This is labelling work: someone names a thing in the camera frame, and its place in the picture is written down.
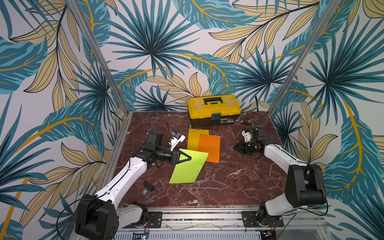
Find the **green paper sheet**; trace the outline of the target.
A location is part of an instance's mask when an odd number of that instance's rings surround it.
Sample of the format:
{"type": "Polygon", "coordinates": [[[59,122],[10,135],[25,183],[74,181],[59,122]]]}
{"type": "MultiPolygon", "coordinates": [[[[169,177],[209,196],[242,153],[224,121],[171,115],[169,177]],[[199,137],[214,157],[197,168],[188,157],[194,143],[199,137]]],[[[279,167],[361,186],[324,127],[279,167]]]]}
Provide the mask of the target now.
{"type": "Polygon", "coordinates": [[[180,150],[190,155],[192,157],[192,160],[189,162],[176,164],[169,183],[170,184],[194,183],[197,180],[197,177],[199,176],[206,162],[208,153],[185,150],[185,149],[180,149],[180,150]]]}

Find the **yellow paper sheet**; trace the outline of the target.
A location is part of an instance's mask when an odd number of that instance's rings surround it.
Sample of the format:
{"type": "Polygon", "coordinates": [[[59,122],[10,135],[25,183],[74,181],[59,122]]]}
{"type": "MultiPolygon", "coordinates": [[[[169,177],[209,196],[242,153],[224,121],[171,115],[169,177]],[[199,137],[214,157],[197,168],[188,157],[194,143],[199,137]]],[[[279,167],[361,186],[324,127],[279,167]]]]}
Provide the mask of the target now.
{"type": "Polygon", "coordinates": [[[189,129],[187,149],[198,150],[200,135],[208,135],[209,130],[189,129]]]}

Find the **orange paper sheet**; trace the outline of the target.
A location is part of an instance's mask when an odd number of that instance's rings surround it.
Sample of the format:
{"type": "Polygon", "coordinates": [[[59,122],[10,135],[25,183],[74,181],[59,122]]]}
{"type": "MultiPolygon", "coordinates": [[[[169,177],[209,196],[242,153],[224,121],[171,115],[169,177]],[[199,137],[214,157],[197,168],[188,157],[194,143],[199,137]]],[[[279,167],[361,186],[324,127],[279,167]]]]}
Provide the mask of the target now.
{"type": "Polygon", "coordinates": [[[198,152],[208,153],[206,162],[219,163],[221,150],[221,137],[200,134],[198,152]]]}

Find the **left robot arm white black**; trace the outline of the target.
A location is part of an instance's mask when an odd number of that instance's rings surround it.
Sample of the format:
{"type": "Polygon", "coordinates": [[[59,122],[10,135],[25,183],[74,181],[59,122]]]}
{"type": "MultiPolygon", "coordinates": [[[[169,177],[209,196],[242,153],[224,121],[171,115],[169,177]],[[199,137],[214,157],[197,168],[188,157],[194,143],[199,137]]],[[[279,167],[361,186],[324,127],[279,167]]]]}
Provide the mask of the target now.
{"type": "Polygon", "coordinates": [[[192,158],[185,151],[176,150],[178,143],[185,140],[181,133],[172,133],[170,148],[162,147],[163,133],[150,131],[146,141],[132,152],[124,168],[93,196],[86,195],[79,202],[75,232],[88,240],[112,240],[119,229],[128,225],[148,228],[148,208],[133,203],[119,208],[124,195],[156,161],[168,161],[178,165],[192,158]]]}

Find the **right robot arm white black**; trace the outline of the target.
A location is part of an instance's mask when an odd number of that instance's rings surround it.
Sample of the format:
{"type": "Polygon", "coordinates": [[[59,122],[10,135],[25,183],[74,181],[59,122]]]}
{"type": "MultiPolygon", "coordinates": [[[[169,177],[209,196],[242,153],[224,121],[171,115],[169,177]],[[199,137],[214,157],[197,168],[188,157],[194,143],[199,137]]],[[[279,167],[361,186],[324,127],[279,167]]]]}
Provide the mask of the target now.
{"type": "Polygon", "coordinates": [[[328,205],[323,172],[320,166],[306,163],[282,146],[270,141],[265,129],[242,131],[243,138],[234,146],[242,154],[260,153],[272,160],[286,174],[285,191],[272,200],[261,203],[256,222],[265,227],[279,225],[282,216],[297,209],[328,205]]]}

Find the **yellow black toolbox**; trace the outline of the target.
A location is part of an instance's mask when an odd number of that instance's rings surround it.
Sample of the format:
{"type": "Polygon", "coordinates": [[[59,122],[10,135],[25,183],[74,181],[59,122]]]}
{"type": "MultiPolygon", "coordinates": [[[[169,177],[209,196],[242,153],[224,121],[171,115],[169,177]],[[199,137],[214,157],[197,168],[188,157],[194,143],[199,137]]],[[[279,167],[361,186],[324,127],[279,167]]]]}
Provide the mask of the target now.
{"type": "Polygon", "coordinates": [[[191,98],[188,110],[193,129],[233,124],[242,112],[234,95],[191,98]]]}

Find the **small black clip object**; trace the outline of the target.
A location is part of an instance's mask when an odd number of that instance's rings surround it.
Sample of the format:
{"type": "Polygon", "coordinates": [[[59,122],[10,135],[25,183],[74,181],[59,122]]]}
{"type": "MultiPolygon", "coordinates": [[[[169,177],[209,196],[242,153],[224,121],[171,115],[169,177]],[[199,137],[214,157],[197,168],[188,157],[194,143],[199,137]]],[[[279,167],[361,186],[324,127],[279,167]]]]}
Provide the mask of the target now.
{"type": "Polygon", "coordinates": [[[144,181],[143,186],[144,186],[144,188],[142,191],[142,195],[144,195],[144,196],[156,189],[156,187],[154,185],[150,184],[148,181],[144,181]]]}

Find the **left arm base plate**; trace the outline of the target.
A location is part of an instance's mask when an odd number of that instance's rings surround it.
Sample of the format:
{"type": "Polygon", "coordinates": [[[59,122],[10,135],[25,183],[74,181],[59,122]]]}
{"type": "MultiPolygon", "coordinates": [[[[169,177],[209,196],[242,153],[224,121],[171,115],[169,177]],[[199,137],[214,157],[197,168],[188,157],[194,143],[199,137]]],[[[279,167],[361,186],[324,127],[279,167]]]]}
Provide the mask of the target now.
{"type": "Polygon", "coordinates": [[[162,225],[162,212],[145,212],[137,223],[124,226],[123,229],[160,229],[162,225]]]}

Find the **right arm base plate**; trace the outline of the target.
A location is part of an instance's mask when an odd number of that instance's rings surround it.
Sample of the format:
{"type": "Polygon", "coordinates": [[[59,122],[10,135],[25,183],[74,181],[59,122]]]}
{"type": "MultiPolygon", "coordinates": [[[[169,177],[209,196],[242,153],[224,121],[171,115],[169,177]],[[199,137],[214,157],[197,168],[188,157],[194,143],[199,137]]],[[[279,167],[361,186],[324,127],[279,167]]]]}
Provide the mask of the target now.
{"type": "Polygon", "coordinates": [[[282,216],[270,216],[263,211],[243,211],[241,214],[245,228],[280,228],[284,226],[282,216]]]}

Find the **left aluminium corner post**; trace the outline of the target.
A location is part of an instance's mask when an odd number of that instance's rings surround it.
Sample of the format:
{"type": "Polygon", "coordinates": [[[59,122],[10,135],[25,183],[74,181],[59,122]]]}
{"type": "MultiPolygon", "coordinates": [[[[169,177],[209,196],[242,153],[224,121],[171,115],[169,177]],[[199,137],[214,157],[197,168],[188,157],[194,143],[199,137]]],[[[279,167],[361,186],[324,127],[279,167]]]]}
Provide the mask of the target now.
{"type": "Polygon", "coordinates": [[[81,30],[83,31],[85,38],[87,39],[91,50],[93,51],[96,60],[99,63],[99,66],[101,67],[104,75],[106,76],[107,82],[109,83],[112,92],[115,94],[118,104],[120,105],[121,109],[123,110],[124,115],[129,115],[129,110],[125,104],[125,101],[123,100],[121,93],[118,89],[118,86],[115,82],[115,79],[108,67],[108,64],[102,54],[102,51],[100,49],[100,46],[96,40],[96,37],[91,29],[91,26],[88,24],[86,16],[84,11],[82,10],[79,1],[75,0],[69,0],[68,1],[69,7],[71,8],[75,19],[77,20],[81,30]]]}

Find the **aluminium corner post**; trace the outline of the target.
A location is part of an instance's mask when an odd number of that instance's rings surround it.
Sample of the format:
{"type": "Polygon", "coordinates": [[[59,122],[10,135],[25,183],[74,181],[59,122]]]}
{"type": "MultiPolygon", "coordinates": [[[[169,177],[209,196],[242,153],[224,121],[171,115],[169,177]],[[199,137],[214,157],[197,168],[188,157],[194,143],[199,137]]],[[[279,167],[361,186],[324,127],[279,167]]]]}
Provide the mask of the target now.
{"type": "Polygon", "coordinates": [[[96,60],[99,63],[99,66],[101,67],[104,75],[106,76],[107,82],[109,83],[112,92],[115,94],[118,104],[120,105],[121,109],[123,110],[124,115],[129,115],[129,110],[125,104],[125,101],[123,100],[121,93],[118,89],[118,86],[115,82],[115,79],[108,67],[108,64],[102,54],[102,51],[100,49],[100,46],[96,40],[96,37],[91,29],[91,26],[88,24],[86,16],[84,11],[82,10],[79,1],[75,0],[69,0],[68,1],[69,7],[71,8],[75,19],[77,20],[81,30],[83,31],[85,38],[87,39],[91,50],[93,51],[96,60]]]}
{"type": "Polygon", "coordinates": [[[312,34],[310,34],[306,44],[304,45],[304,49],[301,51],[299,56],[297,57],[292,69],[290,70],[285,82],[281,85],[281,88],[276,95],[273,104],[271,105],[268,114],[270,117],[273,116],[275,111],[277,110],[277,107],[282,100],[282,98],[285,95],[285,92],[288,90],[289,86],[291,85],[294,77],[296,76],[298,70],[300,69],[301,65],[303,64],[304,60],[308,56],[308,54],[313,49],[315,43],[322,35],[322,32],[327,26],[327,23],[332,18],[334,12],[337,10],[339,4],[341,3],[341,0],[337,1],[330,1],[330,3],[327,5],[324,14],[320,17],[319,22],[315,25],[314,31],[312,34]]]}

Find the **aluminium frame rail front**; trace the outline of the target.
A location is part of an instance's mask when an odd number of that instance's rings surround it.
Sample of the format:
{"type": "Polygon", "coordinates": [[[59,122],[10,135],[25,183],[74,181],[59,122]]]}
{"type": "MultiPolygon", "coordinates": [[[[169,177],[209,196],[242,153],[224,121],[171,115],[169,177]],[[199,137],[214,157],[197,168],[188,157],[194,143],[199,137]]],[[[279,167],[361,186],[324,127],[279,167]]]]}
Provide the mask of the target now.
{"type": "Polygon", "coordinates": [[[119,229],[112,240],[331,240],[331,231],[319,211],[293,211],[282,216],[284,226],[245,228],[243,211],[258,206],[149,207],[162,212],[160,229],[119,229]]]}

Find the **right aluminium corner post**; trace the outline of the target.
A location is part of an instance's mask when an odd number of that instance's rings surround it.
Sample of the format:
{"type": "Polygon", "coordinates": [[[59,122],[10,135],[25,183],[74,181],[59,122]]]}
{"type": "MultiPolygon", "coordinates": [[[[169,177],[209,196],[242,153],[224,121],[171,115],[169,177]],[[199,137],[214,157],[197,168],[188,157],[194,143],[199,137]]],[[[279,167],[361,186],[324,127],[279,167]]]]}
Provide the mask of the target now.
{"type": "Polygon", "coordinates": [[[315,25],[314,31],[312,34],[310,34],[306,44],[304,45],[304,49],[301,51],[299,56],[297,57],[292,69],[290,70],[285,82],[281,85],[281,88],[276,95],[273,104],[271,105],[268,114],[270,117],[273,116],[275,111],[277,110],[277,107],[282,100],[282,98],[285,95],[285,92],[288,90],[289,86],[291,85],[294,77],[296,76],[298,70],[300,69],[301,65],[303,64],[304,60],[308,56],[308,54],[313,49],[315,43],[322,35],[322,32],[327,26],[327,23],[332,18],[334,12],[337,10],[339,4],[341,3],[341,0],[337,1],[330,1],[330,3],[327,5],[324,14],[320,17],[319,22],[315,25]]]}

